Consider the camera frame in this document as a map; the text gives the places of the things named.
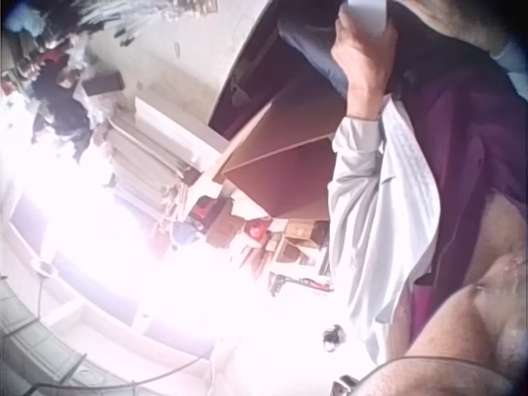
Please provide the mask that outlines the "person's left hand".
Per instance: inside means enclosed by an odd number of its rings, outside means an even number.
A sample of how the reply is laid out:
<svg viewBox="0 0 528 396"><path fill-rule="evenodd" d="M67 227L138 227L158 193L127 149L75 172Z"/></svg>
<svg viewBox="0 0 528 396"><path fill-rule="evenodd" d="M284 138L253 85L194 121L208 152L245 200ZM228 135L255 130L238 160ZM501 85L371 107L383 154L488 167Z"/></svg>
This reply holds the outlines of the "person's left hand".
<svg viewBox="0 0 528 396"><path fill-rule="evenodd" d="M346 115L361 120L376 120L393 71L398 32L391 21L387 22L381 37L372 37L363 29L362 32L361 55L334 59L348 81Z"/></svg>

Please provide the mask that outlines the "stack of flat cartons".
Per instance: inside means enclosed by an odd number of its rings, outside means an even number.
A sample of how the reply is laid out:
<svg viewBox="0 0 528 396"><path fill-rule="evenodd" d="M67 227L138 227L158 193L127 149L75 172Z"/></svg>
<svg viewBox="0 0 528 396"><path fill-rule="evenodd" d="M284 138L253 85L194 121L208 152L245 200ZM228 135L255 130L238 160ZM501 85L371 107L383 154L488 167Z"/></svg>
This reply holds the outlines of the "stack of flat cartons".
<svg viewBox="0 0 528 396"><path fill-rule="evenodd" d="M108 124L115 193L154 219L171 215L186 187L229 144L206 123L151 92L135 98L133 113L115 111Z"/></svg>

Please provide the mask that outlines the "rack of hanging items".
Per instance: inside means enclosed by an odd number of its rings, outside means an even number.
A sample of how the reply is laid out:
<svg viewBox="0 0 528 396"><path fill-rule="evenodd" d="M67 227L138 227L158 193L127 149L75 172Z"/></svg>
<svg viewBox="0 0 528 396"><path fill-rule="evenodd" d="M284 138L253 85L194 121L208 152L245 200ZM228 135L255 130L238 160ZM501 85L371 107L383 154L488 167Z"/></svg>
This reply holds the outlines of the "rack of hanging items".
<svg viewBox="0 0 528 396"><path fill-rule="evenodd" d="M147 26L219 10L218 0L0 0L2 71L26 78L44 53L83 34L110 30L120 46Z"/></svg>

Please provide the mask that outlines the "small brown box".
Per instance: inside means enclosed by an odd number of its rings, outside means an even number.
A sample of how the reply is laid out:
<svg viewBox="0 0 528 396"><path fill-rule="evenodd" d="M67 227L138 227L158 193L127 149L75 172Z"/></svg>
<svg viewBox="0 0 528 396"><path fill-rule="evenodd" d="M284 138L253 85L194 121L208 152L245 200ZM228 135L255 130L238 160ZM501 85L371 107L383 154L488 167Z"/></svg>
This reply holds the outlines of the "small brown box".
<svg viewBox="0 0 528 396"><path fill-rule="evenodd" d="M110 92L123 91L125 89L125 83L121 73L114 71L84 80L82 87L88 97L94 97Z"/></svg>

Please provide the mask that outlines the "black and white object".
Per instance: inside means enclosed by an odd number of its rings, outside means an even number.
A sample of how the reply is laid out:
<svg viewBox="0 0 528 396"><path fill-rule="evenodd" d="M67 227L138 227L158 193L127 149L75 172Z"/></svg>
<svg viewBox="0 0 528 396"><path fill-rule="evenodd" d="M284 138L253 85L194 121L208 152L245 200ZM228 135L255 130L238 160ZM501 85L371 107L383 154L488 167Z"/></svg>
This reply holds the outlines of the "black and white object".
<svg viewBox="0 0 528 396"><path fill-rule="evenodd" d="M342 375L333 381L330 396L352 396L358 383L350 375Z"/></svg>

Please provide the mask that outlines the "person's right hand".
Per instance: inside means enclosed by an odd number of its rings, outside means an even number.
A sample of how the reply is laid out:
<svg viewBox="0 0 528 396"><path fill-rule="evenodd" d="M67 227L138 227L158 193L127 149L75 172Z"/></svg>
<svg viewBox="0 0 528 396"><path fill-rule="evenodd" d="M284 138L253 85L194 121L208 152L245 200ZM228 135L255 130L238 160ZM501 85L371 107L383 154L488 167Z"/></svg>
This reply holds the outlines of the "person's right hand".
<svg viewBox="0 0 528 396"><path fill-rule="evenodd" d="M509 35L480 0L397 0L442 35L473 45L490 54L506 46Z"/></svg>

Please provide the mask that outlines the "red and black tool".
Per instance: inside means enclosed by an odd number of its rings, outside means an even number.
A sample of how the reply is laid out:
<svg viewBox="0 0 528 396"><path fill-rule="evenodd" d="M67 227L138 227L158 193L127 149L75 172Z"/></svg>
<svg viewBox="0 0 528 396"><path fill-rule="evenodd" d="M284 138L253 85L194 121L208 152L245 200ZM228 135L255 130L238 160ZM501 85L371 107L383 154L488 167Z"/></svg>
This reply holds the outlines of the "red and black tool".
<svg viewBox="0 0 528 396"><path fill-rule="evenodd" d="M333 292L333 286L331 283L321 283L310 278L293 278L273 271L269 273L268 291L272 297L276 297L286 284L299 285L323 293Z"/></svg>

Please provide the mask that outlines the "white window frame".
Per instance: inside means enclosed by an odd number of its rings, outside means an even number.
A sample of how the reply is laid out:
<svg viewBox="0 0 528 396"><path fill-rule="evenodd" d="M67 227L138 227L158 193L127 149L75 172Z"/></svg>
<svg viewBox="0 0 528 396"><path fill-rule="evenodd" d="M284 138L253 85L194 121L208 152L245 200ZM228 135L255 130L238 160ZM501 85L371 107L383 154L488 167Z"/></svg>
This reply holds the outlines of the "white window frame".
<svg viewBox="0 0 528 396"><path fill-rule="evenodd" d="M28 382L23 396L229 396L221 352L151 341L42 271L12 222L25 200L0 202L0 357Z"/></svg>

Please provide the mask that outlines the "blue cloth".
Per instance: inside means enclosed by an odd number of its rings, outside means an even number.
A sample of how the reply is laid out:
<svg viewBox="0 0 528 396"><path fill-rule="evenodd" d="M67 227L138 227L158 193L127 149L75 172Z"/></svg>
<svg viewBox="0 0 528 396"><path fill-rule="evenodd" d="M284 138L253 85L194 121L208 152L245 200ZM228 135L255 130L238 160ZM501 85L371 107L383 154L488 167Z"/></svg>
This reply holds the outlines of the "blue cloth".
<svg viewBox="0 0 528 396"><path fill-rule="evenodd" d="M277 30L281 39L300 52L343 98L347 96L347 77L332 56L336 39L334 27L318 26L292 16L281 16L277 22Z"/></svg>

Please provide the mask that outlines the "small black object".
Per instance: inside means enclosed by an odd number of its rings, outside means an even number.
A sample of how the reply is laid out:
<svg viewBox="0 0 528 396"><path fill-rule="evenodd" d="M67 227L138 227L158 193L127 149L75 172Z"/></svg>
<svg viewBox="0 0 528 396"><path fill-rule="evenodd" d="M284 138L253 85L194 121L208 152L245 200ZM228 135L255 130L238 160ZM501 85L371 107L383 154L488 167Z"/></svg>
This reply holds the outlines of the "small black object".
<svg viewBox="0 0 528 396"><path fill-rule="evenodd" d="M342 344L342 327L335 324L323 332L323 346L326 349L335 349Z"/></svg>

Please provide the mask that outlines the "heap of small boxes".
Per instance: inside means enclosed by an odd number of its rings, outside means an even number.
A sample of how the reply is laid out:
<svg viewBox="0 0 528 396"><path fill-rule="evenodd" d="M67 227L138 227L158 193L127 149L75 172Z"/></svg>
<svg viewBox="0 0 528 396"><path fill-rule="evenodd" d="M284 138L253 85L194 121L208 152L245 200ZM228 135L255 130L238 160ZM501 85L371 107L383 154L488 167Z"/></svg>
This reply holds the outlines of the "heap of small boxes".
<svg viewBox="0 0 528 396"><path fill-rule="evenodd" d="M205 243L226 251L240 266L262 271L313 275L324 264L328 222L303 219L249 219L235 213L237 201L202 196L191 209Z"/></svg>

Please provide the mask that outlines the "dark round table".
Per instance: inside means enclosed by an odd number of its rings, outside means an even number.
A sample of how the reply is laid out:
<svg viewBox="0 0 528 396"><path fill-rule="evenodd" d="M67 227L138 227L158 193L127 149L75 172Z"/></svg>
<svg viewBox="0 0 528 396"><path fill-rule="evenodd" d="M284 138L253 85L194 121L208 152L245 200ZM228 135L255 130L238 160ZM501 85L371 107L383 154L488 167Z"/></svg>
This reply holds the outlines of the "dark round table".
<svg viewBox="0 0 528 396"><path fill-rule="evenodd" d="M306 58L281 38L281 18L327 26L339 5L340 0L270 0L231 68L208 126L231 140L282 88L310 69Z"/></svg>

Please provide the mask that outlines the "brown cardboard box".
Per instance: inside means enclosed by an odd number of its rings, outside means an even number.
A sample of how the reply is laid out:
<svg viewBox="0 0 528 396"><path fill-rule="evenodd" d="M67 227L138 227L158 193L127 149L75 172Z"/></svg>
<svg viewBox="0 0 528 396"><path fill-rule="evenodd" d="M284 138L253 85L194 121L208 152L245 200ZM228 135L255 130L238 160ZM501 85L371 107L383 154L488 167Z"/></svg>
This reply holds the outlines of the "brown cardboard box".
<svg viewBox="0 0 528 396"><path fill-rule="evenodd" d="M334 95L274 100L247 123L247 137L220 176L271 217L327 220L335 163L330 138L344 110Z"/></svg>

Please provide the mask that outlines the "dark clothing heap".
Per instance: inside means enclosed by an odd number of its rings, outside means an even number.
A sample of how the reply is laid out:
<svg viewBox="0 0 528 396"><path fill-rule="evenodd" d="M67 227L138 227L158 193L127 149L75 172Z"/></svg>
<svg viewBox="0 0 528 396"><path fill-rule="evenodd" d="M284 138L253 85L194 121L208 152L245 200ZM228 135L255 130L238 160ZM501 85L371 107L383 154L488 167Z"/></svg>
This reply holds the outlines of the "dark clothing heap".
<svg viewBox="0 0 528 396"><path fill-rule="evenodd" d="M70 70L68 61L67 54L56 61L46 60L31 84L34 98L40 102L31 142L51 139L59 148L71 143L73 159L78 162L90 144L92 128L86 108L73 98L80 71Z"/></svg>

